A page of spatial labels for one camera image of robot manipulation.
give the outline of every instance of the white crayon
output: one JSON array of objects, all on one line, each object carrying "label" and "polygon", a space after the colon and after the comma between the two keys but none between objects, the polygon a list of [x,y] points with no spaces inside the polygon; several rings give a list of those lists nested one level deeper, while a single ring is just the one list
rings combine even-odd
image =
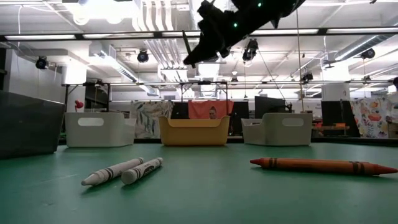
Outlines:
[{"label": "white crayon", "polygon": [[126,185],[132,184],[143,176],[149,174],[163,163],[162,158],[156,158],[144,164],[136,166],[122,173],[122,182]]},{"label": "white crayon", "polygon": [[85,180],[81,182],[83,186],[86,185],[98,185],[102,184],[103,182],[107,182],[115,177],[119,177],[124,171],[136,167],[140,164],[144,163],[143,158],[132,159],[130,161],[122,162],[113,166],[110,166],[105,169],[101,169],[92,173],[88,176]]}]

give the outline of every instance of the crayon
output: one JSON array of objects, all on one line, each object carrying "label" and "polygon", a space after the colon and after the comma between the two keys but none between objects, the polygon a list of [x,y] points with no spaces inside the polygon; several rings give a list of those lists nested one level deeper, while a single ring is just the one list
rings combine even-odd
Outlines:
[{"label": "crayon", "polygon": [[156,168],[160,167],[163,163],[162,158],[156,158],[151,161],[148,161],[144,164],[141,164],[137,167],[129,169],[122,173],[122,182],[126,185],[132,184],[143,176],[149,174]]},{"label": "crayon", "polygon": [[368,162],[326,161],[316,159],[261,158],[250,160],[265,169],[294,170],[305,172],[334,172],[354,175],[380,175],[398,172],[397,169]]},{"label": "crayon", "polygon": [[103,182],[107,182],[115,177],[119,177],[124,171],[136,167],[144,163],[143,158],[132,159],[130,161],[122,162],[105,169],[101,169],[89,175],[85,180],[81,182],[83,186],[86,185],[98,185]]}]

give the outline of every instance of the desk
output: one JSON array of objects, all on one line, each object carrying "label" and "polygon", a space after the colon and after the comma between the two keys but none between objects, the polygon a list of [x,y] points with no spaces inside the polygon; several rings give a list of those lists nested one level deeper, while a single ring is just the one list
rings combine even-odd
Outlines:
[{"label": "desk", "polygon": [[[134,185],[88,188],[90,172],[135,157],[164,166]],[[360,177],[263,170],[260,157],[369,161],[398,166],[398,149],[307,147],[64,149],[0,161],[1,223],[398,223],[398,175]]]}]

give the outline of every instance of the white pillar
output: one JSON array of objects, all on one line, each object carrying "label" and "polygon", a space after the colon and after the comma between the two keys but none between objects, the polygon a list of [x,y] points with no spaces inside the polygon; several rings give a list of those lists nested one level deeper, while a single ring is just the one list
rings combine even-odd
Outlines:
[{"label": "white pillar", "polygon": [[[62,75],[64,78],[64,84],[81,84],[86,82],[87,69],[84,65],[71,63],[62,68]],[[85,103],[86,87],[78,86],[77,88],[74,88],[74,86],[69,87],[70,94],[68,95],[67,112],[75,112],[75,100]],[[77,111],[84,112],[85,106]]]},{"label": "white pillar", "polygon": [[[333,66],[333,68],[322,70],[322,78],[324,81],[350,80],[347,64],[340,62],[333,64]],[[326,84],[322,86],[323,101],[340,101],[349,99],[349,83]]]}]

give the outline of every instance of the security camera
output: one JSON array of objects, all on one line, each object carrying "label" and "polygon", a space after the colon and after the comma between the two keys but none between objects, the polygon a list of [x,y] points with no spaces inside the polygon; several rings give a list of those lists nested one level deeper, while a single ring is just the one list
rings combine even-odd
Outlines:
[{"label": "security camera", "polygon": [[138,60],[140,63],[145,63],[145,62],[147,62],[147,61],[149,60],[147,50],[140,50],[140,51],[139,51],[139,54],[138,54],[138,56],[137,56],[137,60]]},{"label": "security camera", "polygon": [[36,68],[45,70],[49,68],[49,62],[47,61],[46,56],[40,56],[36,61]]}]

